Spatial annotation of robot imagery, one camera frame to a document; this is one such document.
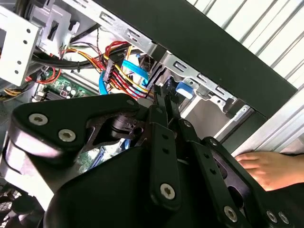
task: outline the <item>black wire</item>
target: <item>black wire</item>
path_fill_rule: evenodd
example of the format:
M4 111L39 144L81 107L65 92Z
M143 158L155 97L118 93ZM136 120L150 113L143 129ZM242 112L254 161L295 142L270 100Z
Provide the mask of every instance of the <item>black wire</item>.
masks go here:
M96 29L98 29L100 27L100 25L98 23L96 23L95 25L93 25L91 28L87 29L86 31L78 34L77 36L71 38L71 42L70 43L74 43L78 40L80 40L82 37L87 36L88 34L90 34L91 32L95 31Z
M82 61L82 62L74 62L74 61L67 61L67 60L56 60L56 59L41 59L38 57L33 56L32 61L53 67L53 68L60 68L60 69L66 69L66 70L77 70L77 69L87 69L91 67L90 61Z

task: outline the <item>blue tab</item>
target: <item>blue tab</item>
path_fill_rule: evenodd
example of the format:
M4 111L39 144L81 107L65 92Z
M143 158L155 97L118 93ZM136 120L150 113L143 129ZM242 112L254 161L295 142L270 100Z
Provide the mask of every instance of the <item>blue tab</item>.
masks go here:
M182 94L184 97L191 99L193 97L193 89L183 82L179 82L176 87L176 92Z
M99 77L99 92L101 95L108 94L108 91L105 87L104 76L105 76L105 71L102 71Z
M137 66L127 60L124 60L123 67L128 68L132 72L134 72L134 73L138 74L139 76L143 77L144 79L148 80L148 72L141 69L139 66Z

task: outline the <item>metal frame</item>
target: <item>metal frame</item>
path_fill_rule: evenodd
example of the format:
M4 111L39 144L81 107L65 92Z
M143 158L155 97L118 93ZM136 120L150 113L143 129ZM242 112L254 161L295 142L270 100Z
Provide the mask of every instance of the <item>metal frame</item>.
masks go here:
M143 33L137 31L110 11L96 4L92 0L62 0L93 21L100 24L113 34L125 39L141 51L151 54L156 44Z
M0 58L1 78L20 86L28 71L39 28L2 6L0 28L6 31Z
M34 6L30 15L30 21L43 27L37 46L47 53L61 57L61 51L67 48L72 36L78 31L80 24L76 22L71 30L69 30L71 14L54 3L54 0L49 1L43 8ZM52 39L49 39L48 36L54 26L53 22L56 22L58 26L53 32Z
M246 151L280 152L304 133L304 88L233 153Z

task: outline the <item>silver screw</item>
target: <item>silver screw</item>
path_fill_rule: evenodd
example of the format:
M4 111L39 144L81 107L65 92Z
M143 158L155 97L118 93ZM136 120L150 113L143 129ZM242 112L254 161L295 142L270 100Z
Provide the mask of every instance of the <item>silver screw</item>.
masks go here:
M49 76L49 72L48 72L48 71L43 72L43 74L44 74L45 76Z
M284 223L289 224L289 221L286 218L286 216L283 214L283 212L279 212L279 216Z
M277 223L277 219L276 219L275 215L271 211L268 210L266 213L267 213L268 218L271 221L273 221L274 223Z
M162 109L156 108L156 110L157 110L159 113L162 113Z
M212 145L216 146L217 145L217 142L214 141L213 139L210 139L210 142L212 143Z
M58 133L58 136L59 136L59 139L61 139L64 142L68 142L68 143L74 141L76 138L76 134L69 129L60 130Z
M34 125L38 125L38 126L42 126L48 123L48 118L43 115L43 114L39 114L39 113L34 113L32 115L29 116L28 120L34 124Z
M168 200L175 198L175 191L173 187L166 183L161 185L161 194Z
M127 103L130 104L130 105L134 105L134 101L131 101L131 100L127 100Z
M237 222L238 217L237 214L235 213L235 211L230 207L230 206L225 206L224 207L224 212L225 215L228 217L228 219L230 219L233 222Z
M184 124L185 124L187 127L191 127L191 124L190 124L187 120L184 120Z

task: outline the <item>electronic component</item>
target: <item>electronic component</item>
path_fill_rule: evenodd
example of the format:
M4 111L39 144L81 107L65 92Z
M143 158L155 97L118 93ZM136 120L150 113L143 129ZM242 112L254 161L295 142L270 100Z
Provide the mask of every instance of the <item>electronic component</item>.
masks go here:
M67 97L67 92L64 91L64 90L62 90L62 91L60 92L60 96L66 98L66 97Z
M77 83L66 79L63 73L55 82L50 84L40 84L36 90L32 102L70 99L74 97L92 96L94 93L86 90Z
M71 91L71 95L75 96L75 95L76 95L76 91L75 91L75 90L72 90L72 91Z

